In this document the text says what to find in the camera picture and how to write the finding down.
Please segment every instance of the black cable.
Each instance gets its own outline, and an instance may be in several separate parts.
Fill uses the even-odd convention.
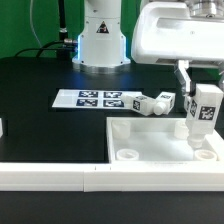
[[[58,9],[59,9],[59,22],[60,22],[59,38],[60,40],[64,40],[65,38],[68,38],[68,31],[65,22],[64,0],[58,0]]]
[[[63,44],[64,41],[52,41],[50,43],[45,44],[42,48],[48,48],[50,46],[56,45],[56,44]],[[39,58],[40,55],[43,53],[43,50],[40,48],[40,50],[37,52],[36,58]]]
[[[27,49],[23,49],[23,50],[17,52],[14,57],[17,57],[18,55],[20,55],[23,52],[27,52],[27,51],[39,51],[39,50],[42,50],[42,52],[43,51],[58,51],[58,50],[59,51],[66,50],[66,51],[71,51],[72,52],[73,51],[73,48],[27,48]]]

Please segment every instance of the cable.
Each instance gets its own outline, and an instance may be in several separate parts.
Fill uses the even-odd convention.
[[[40,42],[40,40],[39,40],[39,38],[38,38],[38,36],[35,32],[34,25],[33,25],[33,2],[34,2],[34,0],[30,0],[30,28],[32,30],[32,33],[33,33],[38,45],[40,47],[42,47],[42,44],[41,44],[41,42]]]
[[[17,52],[15,54],[14,57],[17,57],[19,54],[23,53],[23,52],[26,52],[26,51],[39,51],[39,50],[43,50],[43,51],[73,51],[74,49],[73,48],[27,48],[27,49],[23,49],[19,52]]]
[[[63,43],[64,43],[64,41],[52,41],[52,42],[50,42],[50,43],[45,44],[45,45],[42,47],[42,49],[40,49],[40,50],[38,51],[36,57],[37,57],[37,58],[40,57],[40,55],[41,55],[42,52],[44,51],[44,50],[43,50],[44,48],[48,48],[48,47],[50,47],[50,46],[52,46],[52,45],[63,44]]]
[[[58,0],[58,10],[59,10],[59,22],[60,22],[59,38],[60,40],[64,40],[65,38],[68,38],[68,31],[66,28],[66,21],[65,21],[64,0]]]

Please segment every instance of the robot logo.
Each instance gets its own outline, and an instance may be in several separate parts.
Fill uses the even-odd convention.
[[[193,100],[191,104],[190,113],[193,117],[195,117],[196,111],[197,111],[197,103]]]
[[[99,29],[97,30],[97,33],[107,33],[107,34],[109,34],[109,31],[108,31],[107,26],[106,26],[104,21],[101,23]]]
[[[215,107],[201,107],[199,120],[213,120],[215,114]]]

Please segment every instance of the white tray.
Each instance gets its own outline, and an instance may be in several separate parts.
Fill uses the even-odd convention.
[[[141,162],[187,162],[193,161],[194,151],[187,140],[174,137],[175,123],[179,118],[108,118],[107,137],[109,160],[111,163]],[[114,121],[128,122],[130,136],[116,138],[113,135]],[[224,161],[224,141],[216,131],[207,135],[202,146],[205,150],[214,151],[219,161]],[[137,161],[121,161],[117,152],[131,149],[139,153]]]

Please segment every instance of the black table surface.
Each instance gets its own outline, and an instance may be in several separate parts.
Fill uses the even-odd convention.
[[[203,69],[200,83],[217,81]],[[176,92],[169,117],[185,117],[173,67],[136,65],[119,74],[74,71],[56,59],[0,60],[0,162],[108,163],[107,117],[143,117],[127,110],[53,109],[59,89]],[[224,107],[216,130],[224,137]],[[0,224],[223,223],[222,192],[0,192]]]

